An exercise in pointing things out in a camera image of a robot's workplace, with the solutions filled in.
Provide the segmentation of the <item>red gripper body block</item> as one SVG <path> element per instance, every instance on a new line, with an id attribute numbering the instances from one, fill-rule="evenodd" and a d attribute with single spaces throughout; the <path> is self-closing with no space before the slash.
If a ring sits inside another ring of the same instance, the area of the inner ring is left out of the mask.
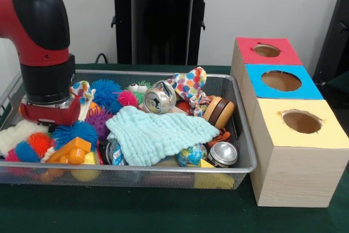
<path id="1" fill-rule="evenodd" d="M 29 102 L 25 95 L 19 107 L 20 115 L 28 121 L 65 126 L 70 126 L 78 120 L 80 110 L 79 98 L 69 98 L 60 104 L 38 105 Z"/>

